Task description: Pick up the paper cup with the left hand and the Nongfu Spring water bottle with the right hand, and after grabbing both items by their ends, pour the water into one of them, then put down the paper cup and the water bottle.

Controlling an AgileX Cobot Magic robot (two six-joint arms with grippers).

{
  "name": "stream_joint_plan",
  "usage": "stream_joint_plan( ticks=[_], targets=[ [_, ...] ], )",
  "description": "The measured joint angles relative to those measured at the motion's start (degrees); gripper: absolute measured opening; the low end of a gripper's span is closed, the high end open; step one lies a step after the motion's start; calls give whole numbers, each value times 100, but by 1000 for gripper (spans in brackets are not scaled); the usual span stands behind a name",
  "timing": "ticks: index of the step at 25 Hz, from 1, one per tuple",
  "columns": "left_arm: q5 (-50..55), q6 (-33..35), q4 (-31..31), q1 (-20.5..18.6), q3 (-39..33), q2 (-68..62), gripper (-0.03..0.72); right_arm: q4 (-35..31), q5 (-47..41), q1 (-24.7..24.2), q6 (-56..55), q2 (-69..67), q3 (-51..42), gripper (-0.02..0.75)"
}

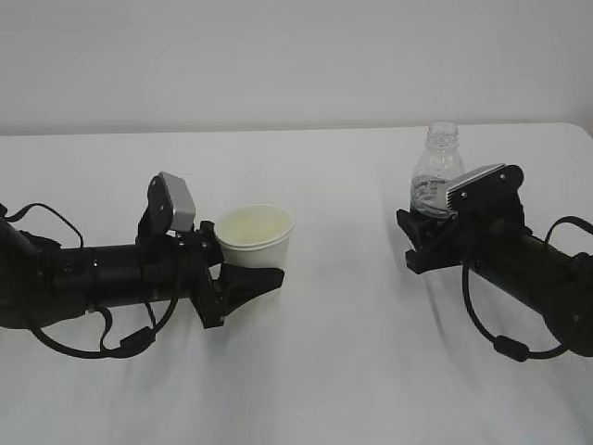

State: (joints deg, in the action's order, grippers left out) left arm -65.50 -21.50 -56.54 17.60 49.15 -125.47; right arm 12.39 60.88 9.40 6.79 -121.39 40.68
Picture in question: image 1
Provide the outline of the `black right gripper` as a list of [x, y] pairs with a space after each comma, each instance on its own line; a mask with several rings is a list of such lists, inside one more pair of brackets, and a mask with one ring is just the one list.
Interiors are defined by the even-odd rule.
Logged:
[[456, 192], [456, 217], [437, 219], [397, 210], [397, 225], [412, 245], [407, 267], [426, 273], [466, 264], [470, 269], [526, 269], [533, 237], [517, 192]]

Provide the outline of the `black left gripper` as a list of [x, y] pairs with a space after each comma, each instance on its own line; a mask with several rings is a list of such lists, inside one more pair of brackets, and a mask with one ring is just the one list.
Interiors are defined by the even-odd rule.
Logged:
[[[224, 263], [212, 221], [202, 221], [197, 228], [179, 233], [179, 240], [183, 289], [205, 329], [223, 326], [232, 312], [283, 284], [282, 269]], [[214, 266], [221, 266], [218, 279], [210, 271]]]

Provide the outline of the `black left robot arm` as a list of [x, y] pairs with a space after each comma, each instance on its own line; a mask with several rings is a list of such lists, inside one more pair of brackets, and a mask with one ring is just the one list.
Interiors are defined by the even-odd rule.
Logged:
[[20, 309], [47, 327], [101, 308], [190, 299], [210, 329], [252, 299], [280, 288], [284, 270], [227, 262], [203, 221], [188, 232], [150, 231], [143, 217], [130, 245], [63, 248], [50, 238], [19, 231], [27, 213], [1, 215], [1, 325], [24, 329]]

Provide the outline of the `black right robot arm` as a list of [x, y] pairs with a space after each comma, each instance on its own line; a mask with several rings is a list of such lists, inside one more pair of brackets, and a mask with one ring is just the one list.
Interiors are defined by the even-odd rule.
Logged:
[[[416, 210], [398, 210], [396, 218], [412, 243], [405, 254], [410, 270], [422, 274], [461, 267], [465, 310], [496, 352], [516, 362], [550, 360], [565, 352], [591, 357], [592, 257], [586, 252], [570, 256], [548, 239], [534, 236], [524, 223], [517, 195], [446, 220]], [[530, 350], [522, 342], [490, 332], [472, 303], [472, 273], [539, 314], [557, 346]]]

